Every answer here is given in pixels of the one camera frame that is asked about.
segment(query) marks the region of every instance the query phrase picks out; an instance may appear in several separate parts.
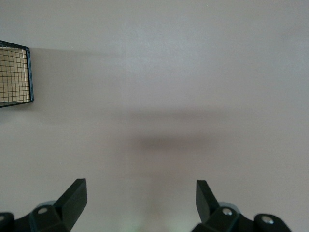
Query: black plastic part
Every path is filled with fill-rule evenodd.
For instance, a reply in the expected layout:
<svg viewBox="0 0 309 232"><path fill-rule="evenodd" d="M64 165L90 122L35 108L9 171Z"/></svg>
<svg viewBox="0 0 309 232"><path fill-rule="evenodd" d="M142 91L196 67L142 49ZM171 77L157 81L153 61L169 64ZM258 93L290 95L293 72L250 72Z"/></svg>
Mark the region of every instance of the black plastic part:
<svg viewBox="0 0 309 232"><path fill-rule="evenodd" d="M11 213L0 213L0 230L7 229L14 222L14 215Z"/></svg>
<svg viewBox="0 0 309 232"><path fill-rule="evenodd" d="M0 40L0 49L3 50L4 48L19 48L22 50L25 50L26 57L27 57L27 70L28 70L28 84L29 84L29 100L25 102L15 102L15 101L0 101L0 108L7 107L7 106L13 106L13 105L21 105L26 104L34 101L33 96L33 84L32 84L32 71L31 71L31 60L30 60L30 49L25 46L21 46L18 44L10 43L7 41Z"/></svg>
<svg viewBox="0 0 309 232"><path fill-rule="evenodd" d="M196 205L202 223L206 223L210 216L220 207L205 180L197 181Z"/></svg>
<svg viewBox="0 0 309 232"><path fill-rule="evenodd" d="M269 217L273 223L265 223L262 217ZM288 226L278 217L270 214L258 214L254 218L254 224L263 232L291 232Z"/></svg>
<svg viewBox="0 0 309 232"><path fill-rule="evenodd" d="M288 226L278 217L268 214L258 214L251 221L229 207L220 207L206 181L197 181L197 210L202 223L192 232L291 232ZM231 214L224 214L227 208ZM270 217L272 224L262 220Z"/></svg>
<svg viewBox="0 0 309 232"><path fill-rule="evenodd" d="M54 205L39 206L17 220L0 213L0 232L69 232L86 204L86 180L77 179Z"/></svg>
<svg viewBox="0 0 309 232"><path fill-rule="evenodd" d="M30 227L35 232L69 232L57 211L51 205L43 205L29 215Z"/></svg>
<svg viewBox="0 0 309 232"><path fill-rule="evenodd" d="M229 209L231 215L224 214L223 209ZM238 218L239 215L234 209L220 207L212 214L211 218L209 218L205 225L206 227L215 229L215 231L231 232L235 228Z"/></svg>
<svg viewBox="0 0 309 232"><path fill-rule="evenodd" d="M61 220L69 229L81 215L87 204L86 180L77 179L65 193L54 203Z"/></svg>

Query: black plastic arm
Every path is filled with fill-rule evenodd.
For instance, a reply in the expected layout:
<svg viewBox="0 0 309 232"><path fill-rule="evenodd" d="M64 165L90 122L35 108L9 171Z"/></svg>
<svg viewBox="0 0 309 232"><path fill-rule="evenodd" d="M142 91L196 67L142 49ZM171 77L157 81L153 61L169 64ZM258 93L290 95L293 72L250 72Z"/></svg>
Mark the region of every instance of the black plastic arm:
<svg viewBox="0 0 309 232"><path fill-rule="evenodd" d="M39 206L17 220L0 213L0 232L69 232L86 204L86 180L77 179L53 205Z"/></svg>
<svg viewBox="0 0 309 232"><path fill-rule="evenodd" d="M197 181L196 204L202 223L192 232L291 232L274 215L258 214L251 221L231 207L220 206L204 180Z"/></svg>

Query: white surface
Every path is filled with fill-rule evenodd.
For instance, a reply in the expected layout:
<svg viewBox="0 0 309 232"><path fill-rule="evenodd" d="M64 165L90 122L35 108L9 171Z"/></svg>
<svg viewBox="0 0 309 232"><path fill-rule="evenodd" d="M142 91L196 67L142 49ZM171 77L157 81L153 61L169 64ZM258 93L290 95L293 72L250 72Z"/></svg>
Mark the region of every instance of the white surface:
<svg viewBox="0 0 309 232"><path fill-rule="evenodd" d="M309 228L309 1L0 1L35 102L0 110L1 211L86 178L73 232L189 232L195 184Z"/></svg>

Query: black metal frame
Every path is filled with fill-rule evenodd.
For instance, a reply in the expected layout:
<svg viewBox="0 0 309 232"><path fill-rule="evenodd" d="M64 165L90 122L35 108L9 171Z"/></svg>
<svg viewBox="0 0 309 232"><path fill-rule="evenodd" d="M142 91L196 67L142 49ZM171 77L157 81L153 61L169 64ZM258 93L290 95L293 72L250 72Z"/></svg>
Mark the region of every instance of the black metal frame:
<svg viewBox="0 0 309 232"><path fill-rule="evenodd" d="M30 50L28 47L21 46L18 44L6 42L0 40L0 49L2 48L19 48L23 49L26 51L26 57L27 57L27 69L28 69L28 83L29 83L29 101L27 102L15 102L15 101L0 101L0 108L2 107L7 107L7 106L12 106L12 105L21 105L21 104L26 104L34 101L33 97L33 85L32 85L32 72L31 72L31 61L30 61Z"/></svg>

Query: black plastic bracket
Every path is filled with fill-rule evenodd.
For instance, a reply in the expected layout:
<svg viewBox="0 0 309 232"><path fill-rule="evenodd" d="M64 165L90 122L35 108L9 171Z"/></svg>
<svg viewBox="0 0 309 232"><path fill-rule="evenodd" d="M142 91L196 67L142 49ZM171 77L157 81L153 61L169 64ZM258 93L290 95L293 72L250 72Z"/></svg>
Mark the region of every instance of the black plastic bracket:
<svg viewBox="0 0 309 232"><path fill-rule="evenodd" d="M207 182L197 181L197 210L202 223L192 232L291 232L278 217L258 214L251 221L230 207L220 207Z"/></svg>
<svg viewBox="0 0 309 232"><path fill-rule="evenodd" d="M77 179L53 205L42 205L14 220L0 213L0 232L69 232L87 204L85 179Z"/></svg>

